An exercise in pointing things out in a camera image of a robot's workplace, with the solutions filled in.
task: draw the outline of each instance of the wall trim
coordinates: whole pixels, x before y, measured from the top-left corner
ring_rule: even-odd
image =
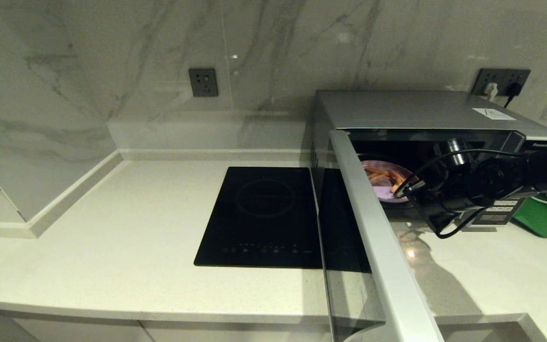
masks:
[[[75,202],[123,162],[119,150],[83,175],[26,223],[0,222],[0,238],[38,238]]]
[[[38,238],[75,202],[123,161],[298,161],[310,165],[310,150],[138,150],[118,149],[61,193],[26,223],[0,222],[0,238]]]
[[[126,161],[299,161],[310,162],[310,150],[300,149],[119,149]]]

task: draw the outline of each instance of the cooktop burner ring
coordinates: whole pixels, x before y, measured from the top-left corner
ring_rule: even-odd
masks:
[[[273,219],[291,210],[296,197],[295,190],[285,182],[265,178],[244,184],[237,190],[235,202],[237,208],[249,216]]]

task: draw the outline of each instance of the white power plug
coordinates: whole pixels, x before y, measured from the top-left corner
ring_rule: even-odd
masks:
[[[488,96],[487,99],[493,102],[495,96],[497,96],[497,84],[487,84],[484,87],[484,93]]]

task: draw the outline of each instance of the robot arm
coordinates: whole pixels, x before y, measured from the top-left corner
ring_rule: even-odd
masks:
[[[449,238],[500,199],[520,199],[547,192],[547,149],[522,154],[471,149],[462,139],[439,143],[437,157],[417,169],[395,192],[407,196],[439,238]],[[477,153],[497,154],[476,162]],[[428,167],[437,167],[441,179],[419,180]],[[456,230],[441,234],[463,212],[476,210]]]

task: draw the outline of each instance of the sticker on microwave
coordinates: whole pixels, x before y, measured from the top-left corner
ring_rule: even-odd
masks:
[[[494,110],[491,108],[473,108],[473,110],[477,111],[478,113],[488,117],[491,120],[510,120],[510,121],[516,121],[514,117],[511,117],[510,115],[504,114],[500,112],[499,110]]]

